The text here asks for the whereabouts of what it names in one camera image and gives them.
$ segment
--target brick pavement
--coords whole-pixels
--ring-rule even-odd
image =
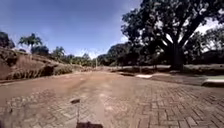
[[[224,128],[223,89],[106,72],[36,81],[46,85],[33,92],[29,81],[24,82],[21,86],[30,93],[17,92],[13,97],[10,92],[10,98],[0,102],[5,128],[75,128],[77,106],[70,104],[72,99],[81,99],[80,122],[104,128]],[[16,85],[0,90],[15,90]]]

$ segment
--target distant tree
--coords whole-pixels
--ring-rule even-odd
[[[60,61],[62,57],[65,55],[65,49],[63,47],[56,47],[55,50],[52,52],[52,57],[55,58],[55,60]]]
[[[89,54],[87,54],[87,53],[83,54],[82,57],[86,60],[90,60]]]
[[[80,56],[75,56],[73,58],[73,64],[78,64],[78,65],[82,65],[83,63],[83,58]]]
[[[43,43],[40,37],[37,37],[34,33],[32,33],[30,36],[21,37],[18,44],[31,46],[32,48],[33,46],[42,45]]]
[[[113,45],[107,52],[108,59],[109,61],[114,62],[115,65],[122,66],[125,63],[125,58],[128,51],[129,45],[127,43]]]
[[[184,46],[185,63],[195,64],[199,61],[204,48],[202,47],[204,36],[200,32],[196,32]]]
[[[49,49],[47,48],[47,46],[34,46],[31,48],[31,53],[41,55],[41,56],[48,56]]]
[[[82,56],[82,65],[83,66],[91,66],[91,58],[89,57],[89,54],[85,53]]]
[[[67,63],[67,64],[72,64],[73,63],[73,59],[75,58],[74,55],[69,54],[69,55],[65,55],[62,59],[63,62]]]
[[[20,52],[25,52],[26,53],[26,50],[25,49],[19,49]]]
[[[133,44],[156,44],[171,69],[183,68],[184,46],[207,19],[224,22],[223,0],[143,0],[140,8],[123,16],[122,32]]]
[[[8,34],[0,31],[0,47],[12,49],[15,47],[12,39],[9,39]]]
[[[109,66],[111,64],[111,61],[109,60],[109,57],[107,54],[102,54],[97,57],[97,61],[99,65]]]

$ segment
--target blue sky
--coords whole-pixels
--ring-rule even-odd
[[[125,41],[122,14],[140,0],[0,0],[0,30],[15,43],[32,32],[50,48],[91,57]]]

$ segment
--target shrub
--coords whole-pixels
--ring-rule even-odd
[[[0,49],[0,58],[2,60],[4,60],[8,66],[13,66],[16,64],[17,60],[18,60],[18,55],[16,54],[16,52],[12,51],[12,50],[7,50],[4,48]]]
[[[73,67],[72,66],[58,66],[54,69],[54,75],[61,75],[61,74],[68,74],[72,73]]]

